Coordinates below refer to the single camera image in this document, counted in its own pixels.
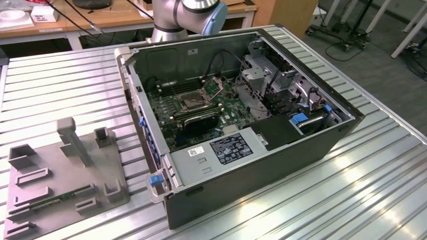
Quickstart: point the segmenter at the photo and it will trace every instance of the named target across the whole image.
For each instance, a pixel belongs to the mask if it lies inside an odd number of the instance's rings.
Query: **warning label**
[[[229,164],[253,152],[240,133],[209,143],[221,164]]]

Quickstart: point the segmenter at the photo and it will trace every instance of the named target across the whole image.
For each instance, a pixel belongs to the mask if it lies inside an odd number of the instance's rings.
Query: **motherboard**
[[[172,152],[232,133],[256,120],[239,98],[235,78],[213,76],[156,88],[148,100]]]

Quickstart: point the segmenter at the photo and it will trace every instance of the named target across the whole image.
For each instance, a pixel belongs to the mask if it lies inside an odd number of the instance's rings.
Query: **cable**
[[[419,74],[419,73],[416,73],[415,72],[415,70],[412,70],[412,68],[411,68],[411,66],[409,66],[409,59],[412,59],[415,62],[416,62],[416,64],[420,66],[420,68],[423,69],[423,71],[424,71],[424,74],[425,74],[425,68],[423,67],[423,65],[421,65],[421,63],[416,60],[416,58],[413,58],[413,55],[411,54],[411,52],[405,52],[405,56],[403,57],[404,58],[404,63],[405,63],[405,67],[407,67],[407,69],[411,71],[411,73],[416,76],[416,77],[419,77],[419,79],[421,79],[424,82],[427,82],[427,79]]]
[[[65,16],[65,14],[52,5],[52,3],[49,3],[48,0],[44,0],[44,2],[46,3],[46,5],[49,5],[49,7],[82,31],[85,32],[88,35],[90,35],[94,39],[97,38],[92,33],[89,33],[86,30],[84,30],[74,22],[73,20],[70,20],[70,18],[68,16]]]
[[[344,12],[347,11],[347,7],[348,7],[348,4],[351,3],[351,1],[352,1],[352,0],[348,0],[348,2],[347,2],[345,5],[344,5],[344,8],[343,8],[343,10],[341,10],[341,13],[339,14],[339,20],[341,20],[341,17],[343,17],[343,15],[344,15]]]
[[[317,8],[319,8],[319,15],[320,15],[320,18],[321,18],[320,28],[327,29],[325,19],[323,18],[320,7],[317,7]]]
[[[213,53],[213,56],[212,56],[212,58],[211,58],[211,60],[209,60],[209,62],[208,62],[207,70],[205,70],[205,73],[204,73],[204,76],[203,76],[204,78],[208,77],[208,75],[209,75],[209,73],[211,73],[211,67],[212,67],[213,60],[215,60],[216,56],[217,56],[219,54],[221,54],[221,53],[228,53],[231,56],[235,57],[235,59],[236,59],[247,68],[249,68],[249,66],[241,61],[241,59],[237,57],[236,54],[233,54],[231,51],[228,51],[228,50],[225,50],[225,49],[221,49],[221,50],[219,50],[217,52]]]
[[[272,76],[269,82],[267,83],[264,94],[267,93],[267,90],[269,89],[269,87],[273,85],[273,82],[275,82],[275,80],[277,78],[279,73],[280,73],[280,69],[277,67],[277,70],[275,71],[273,76]]]
[[[108,43],[102,43],[102,42],[101,42],[101,44],[98,44],[98,43],[94,42],[94,41],[92,40],[92,38],[89,38],[88,36],[82,36],[82,37],[85,38],[85,40],[88,40],[89,42],[97,44],[100,47],[105,47],[105,46],[110,45],[112,42],[113,42],[113,40],[114,40],[114,38],[110,38],[110,40],[109,40]]]
[[[327,55],[331,59],[333,59],[333,60],[336,60],[336,61],[339,61],[339,62],[348,62],[351,59],[353,59],[353,58],[364,51],[364,49],[361,49],[361,50],[360,50],[355,55],[352,55],[352,57],[349,57],[348,59],[337,59],[337,58],[332,57],[332,56],[328,54],[328,50],[329,50],[331,47],[337,46],[340,43],[341,43],[341,42],[337,42],[337,43],[332,44],[331,46],[328,46],[328,47],[324,49],[324,53],[325,53],[325,55]]]
[[[149,16],[149,14],[139,7],[135,5],[135,3],[131,0],[125,0],[135,8],[137,8],[137,10],[140,10],[140,12],[151,18],[151,20],[155,20],[152,16]]]
[[[108,37],[110,37],[112,39],[114,39],[119,43],[121,43],[121,44],[125,44],[125,43],[127,43],[125,41],[121,41],[119,38],[116,38],[114,35],[106,34],[106,33],[102,31],[102,29],[81,14],[81,12],[76,9],[76,7],[70,4],[70,2],[69,2],[68,0],[64,0],[64,1],[65,1],[65,3],[69,5],[69,7],[73,9],[73,11],[80,15],[80,17],[88,22],[90,28],[92,28],[94,31],[100,32],[101,34],[105,34]]]

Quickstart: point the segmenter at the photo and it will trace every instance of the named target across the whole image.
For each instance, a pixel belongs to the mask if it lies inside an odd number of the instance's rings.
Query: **green circuit board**
[[[212,80],[207,82],[203,91],[197,89],[169,96],[148,93],[149,105],[171,152],[220,137],[223,128],[227,126],[236,125],[237,129],[241,129],[247,124],[255,122],[252,114],[247,111],[247,106],[236,96],[233,83],[224,79],[221,86],[223,90],[217,95],[220,87]],[[215,95],[216,97],[207,101],[201,97],[204,94],[208,99]],[[183,134],[183,122],[209,113],[219,114],[216,127],[203,134],[192,134],[191,136]]]

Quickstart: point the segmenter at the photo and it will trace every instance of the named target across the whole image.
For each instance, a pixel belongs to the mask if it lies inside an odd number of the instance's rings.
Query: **aluminum table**
[[[149,170],[113,58],[119,45],[14,58],[0,78],[1,219],[9,147],[58,142],[54,120],[73,116],[78,135],[113,129],[131,201],[42,240],[425,239],[427,138],[284,28],[263,28],[365,114],[320,161],[169,230],[144,183]]]

